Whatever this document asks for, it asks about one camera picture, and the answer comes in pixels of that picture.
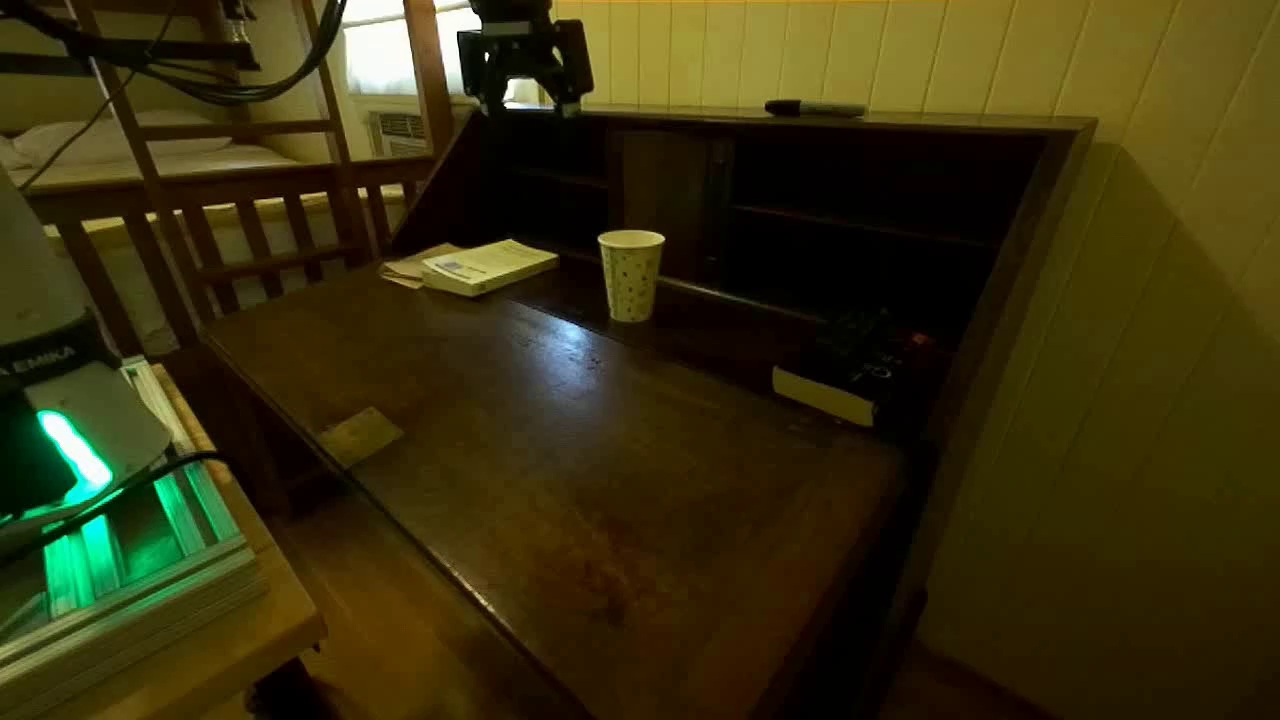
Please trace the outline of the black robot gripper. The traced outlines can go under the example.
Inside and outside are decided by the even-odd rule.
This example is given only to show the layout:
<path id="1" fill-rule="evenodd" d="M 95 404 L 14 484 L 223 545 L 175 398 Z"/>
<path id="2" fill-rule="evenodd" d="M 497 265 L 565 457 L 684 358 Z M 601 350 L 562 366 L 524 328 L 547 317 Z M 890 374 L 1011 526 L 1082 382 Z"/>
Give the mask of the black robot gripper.
<path id="1" fill-rule="evenodd" d="M 514 81 L 537 81 L 555 112 L 575 112 L 595 87 L 590 33 L 555 21 L 551 0 L 467 0 L 477 28 L 456 38 L 465 92 L 500 112 Z"/>

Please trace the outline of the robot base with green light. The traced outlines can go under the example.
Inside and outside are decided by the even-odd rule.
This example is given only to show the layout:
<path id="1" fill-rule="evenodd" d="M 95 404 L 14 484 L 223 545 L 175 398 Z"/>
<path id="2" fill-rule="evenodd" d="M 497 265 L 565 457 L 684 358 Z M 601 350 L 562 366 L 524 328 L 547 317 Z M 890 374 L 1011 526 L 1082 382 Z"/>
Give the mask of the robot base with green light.
<path id="1" fill-rule="evenodd" d="M 51 562 L 74 582 L 117 556 L 109 514 L 160 495 L 204 452 L 175 452 L 109 350 L 95 313 L 51 252 L 30 198 L 0 173 L 0 386 L 3 386 L 3 556 Z M 9 641 L 0 688 L 124 670 L 139 647 L 192 631 L 261 595 L 243 531 L 215 510 L 215 542 L 168 568 L 117 582 L 99 602 L 66 610 Z"/>

